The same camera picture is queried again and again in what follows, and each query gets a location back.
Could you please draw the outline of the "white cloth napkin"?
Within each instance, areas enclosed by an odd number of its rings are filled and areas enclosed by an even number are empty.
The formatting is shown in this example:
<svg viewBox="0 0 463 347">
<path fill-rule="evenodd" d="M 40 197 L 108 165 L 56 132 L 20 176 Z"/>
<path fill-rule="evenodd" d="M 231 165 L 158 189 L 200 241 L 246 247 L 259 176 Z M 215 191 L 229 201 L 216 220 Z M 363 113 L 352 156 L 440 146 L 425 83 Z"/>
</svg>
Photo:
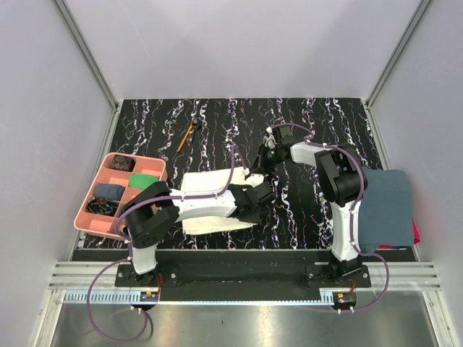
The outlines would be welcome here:
<svg viewBox="0 0 463 347">
<path fill-rule="evenodd" d="M 181 190 L 200 194 L 201 192 L 222 189 L 229 178 L 230 169 L 221 169 L 207 172 L 186 173 L 182 179 Z M 248 169 L 234 168 L 232 184 L 243 184 Z M 246 223 L 236 218 L 219 216 L 201 216 L 182 221 L 182 228 L 187 235 L 203 235 L 222 231 L 233 231 L 256 226 L 257 223 Z"/>
</svg>

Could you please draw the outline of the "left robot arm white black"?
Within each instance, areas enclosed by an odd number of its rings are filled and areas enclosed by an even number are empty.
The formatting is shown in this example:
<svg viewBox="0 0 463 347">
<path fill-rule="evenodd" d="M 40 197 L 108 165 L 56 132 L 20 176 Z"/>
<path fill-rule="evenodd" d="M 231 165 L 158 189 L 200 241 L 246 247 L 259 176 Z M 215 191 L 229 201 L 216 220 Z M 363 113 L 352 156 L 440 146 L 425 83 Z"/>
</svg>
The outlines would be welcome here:
<svg viewBox="0 0 463 347">
<path fill-rule="evenodd" d="M 156 279 L 156 246 L 174 224 L 204 217 L 234 218 L 259 223 L 274 200 L 271 186 L 231 184 L 202 192 L 171 190 L 163 181 L 151 184 L 122 208 L 114 228 L 124 222 L 132 263 L 131 278 L 140 286 Z"/>
</svg>

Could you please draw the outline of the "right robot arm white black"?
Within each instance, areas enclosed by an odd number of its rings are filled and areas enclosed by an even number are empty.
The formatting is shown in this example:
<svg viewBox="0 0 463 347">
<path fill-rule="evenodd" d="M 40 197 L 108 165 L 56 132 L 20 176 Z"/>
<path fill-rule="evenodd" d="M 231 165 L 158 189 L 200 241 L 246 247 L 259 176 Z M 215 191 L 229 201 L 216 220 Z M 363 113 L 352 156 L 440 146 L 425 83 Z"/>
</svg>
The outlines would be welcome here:
<svg viewBox="0 0 463 347">
<path fill-rule="evenodd" d="M 269 174 L 285 162 L 316 169 L 333 220 L 332 258 L 325 273 L 335 286 L 345 286 L 361 272 L 358 217 L 368 180 L 351 145 L 328 145 L 299 140 L 294 124 L 277 124 L 265 130 L 251 174 Z"/>
</svg>

